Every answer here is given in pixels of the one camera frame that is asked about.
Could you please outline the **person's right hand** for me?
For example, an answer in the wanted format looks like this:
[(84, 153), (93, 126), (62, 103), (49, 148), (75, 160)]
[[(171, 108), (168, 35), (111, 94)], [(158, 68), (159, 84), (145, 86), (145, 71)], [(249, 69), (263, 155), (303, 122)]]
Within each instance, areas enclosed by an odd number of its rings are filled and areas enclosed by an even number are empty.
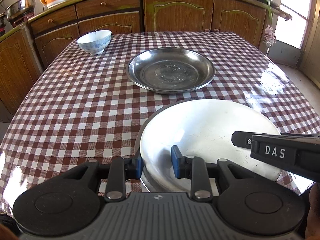
[(315, 183), (309, 193), (310, 210), (308, 213), (305, 239), (320, 238), (319, 183)]

